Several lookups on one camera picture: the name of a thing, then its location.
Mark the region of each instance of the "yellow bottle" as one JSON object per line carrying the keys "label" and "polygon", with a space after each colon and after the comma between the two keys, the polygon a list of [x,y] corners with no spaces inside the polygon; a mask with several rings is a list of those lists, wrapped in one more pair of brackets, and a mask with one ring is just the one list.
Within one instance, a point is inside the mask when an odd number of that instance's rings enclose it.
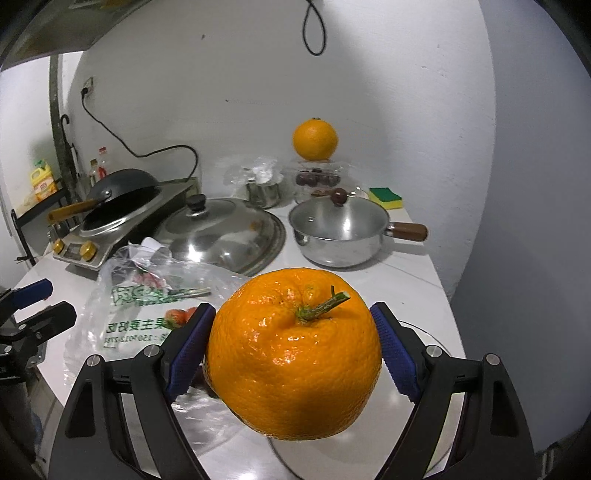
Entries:
{"label": "yellow bottle", "polygon": [[31,172],[31,184],[33,190],[35,190],[35,198],[39,202],[57,192],[56,182],[51,174],[51,167],[45,160],[35,162],[35,170]]}

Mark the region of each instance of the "bottle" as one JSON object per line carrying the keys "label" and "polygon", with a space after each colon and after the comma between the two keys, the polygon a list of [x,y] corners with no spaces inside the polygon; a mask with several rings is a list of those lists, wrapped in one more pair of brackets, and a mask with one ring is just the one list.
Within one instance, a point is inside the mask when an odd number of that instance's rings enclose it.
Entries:
{"label": "bottle", "polygon": [[95,183],[100,180],[99,177],[99,162],[96,158],[90,161],[90,171],[88,172],[88,178],[90,180],[90,186],[94,187]]}
{"label": "bottle", "polygon": [[107,153],[107,147],[101,147],[99,149],[99,179],[104,179],[111,171],[109,165],[109,154]]}
{"label": "bottle", "polygon": [[37,201],[42,201],[57,192],[56,182],[53,180],[51,167],[45,160],[35,162],[35,170],[31,172],[31,184]]}

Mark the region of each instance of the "robotic arm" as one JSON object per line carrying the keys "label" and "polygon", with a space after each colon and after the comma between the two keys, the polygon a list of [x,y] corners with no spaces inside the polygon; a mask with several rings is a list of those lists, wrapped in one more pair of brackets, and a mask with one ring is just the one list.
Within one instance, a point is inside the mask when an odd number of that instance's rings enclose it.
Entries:
{"label": "robotic arm", "polygon": [[[53,286],[47,279],[0,295],[0,325],[17,311],[50,297]],[[0,327],[0,385],[25,381],[28,360],[39,345],[74,326],[76,311],[63,301],[38,312],[18,326]]]}
{"label": "robotic arm", "polygon": [[[415,366],[415,407],[376,480],[423,478],[439,439],[453,393],[465,392],[456,438],[446,468],[433,480],[534,480],[534,451],[519,400],[501,360],[453,358],[425,346],[402,327],[385,303],[379,309]],[[215,309],[208,304],[161,346],[132,359],[88,357],[57,430],[49,479],[146,480],[129,438],[121,394],[133,394],[154,463],[164,480],[209,480],[170,404],[187,391],[205,353]]]}

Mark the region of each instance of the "range hood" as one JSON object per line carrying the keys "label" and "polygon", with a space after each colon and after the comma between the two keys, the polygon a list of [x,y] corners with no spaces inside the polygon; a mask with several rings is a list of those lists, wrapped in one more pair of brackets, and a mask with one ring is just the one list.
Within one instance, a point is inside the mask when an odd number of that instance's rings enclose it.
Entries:
{"label": "range hood", "polygon": [[52,54],[87,50],[150,0],[0,0],[2,70]]}

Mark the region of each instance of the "stainless steel saucepan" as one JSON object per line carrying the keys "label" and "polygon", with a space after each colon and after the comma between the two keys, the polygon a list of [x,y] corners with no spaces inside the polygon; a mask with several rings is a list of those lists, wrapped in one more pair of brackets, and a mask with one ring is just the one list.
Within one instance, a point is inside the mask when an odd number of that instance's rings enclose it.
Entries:
{"label": "stainless steel saucepan", "polygon": [[427,238],[427,227],[420,223],[391,222],[377,203],[344,199],[339,205],[334,196],[314,198],[290,212],[295,241],[308,260],[325,267],[352,267],[377,254],[384,235],[414,242]]}

